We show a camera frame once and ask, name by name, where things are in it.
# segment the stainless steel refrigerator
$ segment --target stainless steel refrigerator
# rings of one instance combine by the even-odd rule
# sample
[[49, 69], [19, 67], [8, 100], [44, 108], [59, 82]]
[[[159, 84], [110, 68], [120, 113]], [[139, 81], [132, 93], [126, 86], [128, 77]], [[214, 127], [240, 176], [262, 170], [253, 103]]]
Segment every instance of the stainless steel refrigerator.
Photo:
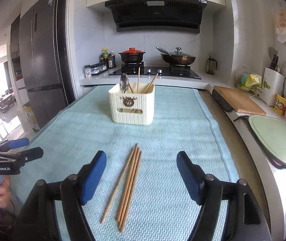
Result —
[[58, 0], [39, 0], [20, 19], [19, 54], [31, 108], [40, 128], [73, 100], [68, 64], [59, 57], [65, 39]]

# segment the kitchen countertop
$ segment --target kitchen countertop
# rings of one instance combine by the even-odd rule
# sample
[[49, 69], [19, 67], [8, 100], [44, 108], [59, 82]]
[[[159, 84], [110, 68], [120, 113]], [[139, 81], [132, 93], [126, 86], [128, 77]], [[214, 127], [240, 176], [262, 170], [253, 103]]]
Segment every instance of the kitchen countertop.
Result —
[[[117, 69], [108, 70], [98, 76], [83, 78], [79, 81], [79, 84], [81, 86], [117, 84], [119, 83], [120, 75], [109, 76], [109, 74], [115, 70]], [[210, 93], [212, 93], [214, 85], [232, 88], [232, 86], [222, 81], [217, 75], [209, 75], [201, 71], [197, 71], [196, 73], [201, 77], [201, 80], [158, 76], [155, 79], [155, 85], [208, 90]], [[137, 82], [136, 75], [129, 75], [128, 77], [131, 83]], [[153, 75], [141, 75], [140, 82], [149, 83], [153, 77]], [[260, 98], [255, 96], [250, 97], [250, 99], [267, 113], [266, 116], [284, 120], [283, 116], [276, 113], [273, 110], [273, 107], [266, 105]], [[246, 114], [232, 111], [226, 112], [226, 115], [242, 137], [261, 178], [270, 214], [272, 240], [282, 241], [286, 238], [286, 169], [275, 168], [266, 158], [263, 150], [253, 138], [247, 124], [242, 120], [235, 121], [238, 116]]]
[[[120, 67], [110, 69], [97, 76], [83, 78], [79, 80], [79, 85], [95, 86], [95, 85], [117, 84], [119, 83], [120, 75], [109, 75], [109, 74], [118, 69], [120, 69]], [[226, 82], [222, 81], [217, 75], [210, 75], [201, 71], [197, 71], [196, 73], [201, 77], [201, 80], [184, 78], [184, 77], [173, 77], [173, 76], [157, 76], [154, 84], [163, 86], [186, 87], [193, 89], [208, 90], [210, 93], [212, 93], [214, 85], [233, 88]], [[153, 79], [153, 77], [154, 75], [141, 75], [140, 83], [149, 83]], [[130, 83], [136, 83], [137, 75], [129, 75], [128, 79]], [[250, 97], [250, 99], [252, 99], [256, 104], [258, 104], [267, 113], [267, 116], [283, 119], [282, 115], [276, 113], [273, 110], [273, 107], [266, 105], [265, 102], [263, 102], [260, 98], [254, 96]], [[239, 116], [245, 115], [244, 113], [237, 113], [237, 114]]]

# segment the gas stove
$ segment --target gas stove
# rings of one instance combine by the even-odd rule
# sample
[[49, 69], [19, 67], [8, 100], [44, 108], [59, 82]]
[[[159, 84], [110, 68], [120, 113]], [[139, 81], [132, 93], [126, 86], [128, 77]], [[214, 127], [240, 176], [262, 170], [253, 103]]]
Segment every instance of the gas stove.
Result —
[[140, 75], [155, 75], [156, 73], [162, 76], [174, 76], [174, 77], [185, 77], [192, 79], [201, 79], [190, 66], [181, 65], [170, 65], [169, 67], [153, 67], [144, 66], [144, 62], [135, 64], [122, 64], [119, 70], [114, 71], [110, 75], [122, 75], [126, 73], [127, 75], [137, 75], [138, 68], [140, 67]]

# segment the red lid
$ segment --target red lid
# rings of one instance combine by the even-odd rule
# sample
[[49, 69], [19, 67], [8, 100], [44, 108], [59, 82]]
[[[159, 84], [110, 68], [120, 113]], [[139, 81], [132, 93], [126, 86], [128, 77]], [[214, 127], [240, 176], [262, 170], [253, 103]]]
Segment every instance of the red lid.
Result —
[[128, 51], [123, 51], [122, 53], [142, 53], [142, 51], [130, 48]]

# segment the wooden cutting board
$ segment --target wooden cutting board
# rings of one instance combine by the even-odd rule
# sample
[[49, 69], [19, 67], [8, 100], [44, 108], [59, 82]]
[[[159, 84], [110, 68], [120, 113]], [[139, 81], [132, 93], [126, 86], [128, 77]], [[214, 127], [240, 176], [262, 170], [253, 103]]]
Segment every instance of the wooden cutting board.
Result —
[[214, 86], [214, 89], [232, 106], [236, 112], [256, 115], [266, 115], [245, 93], [231, 88]]

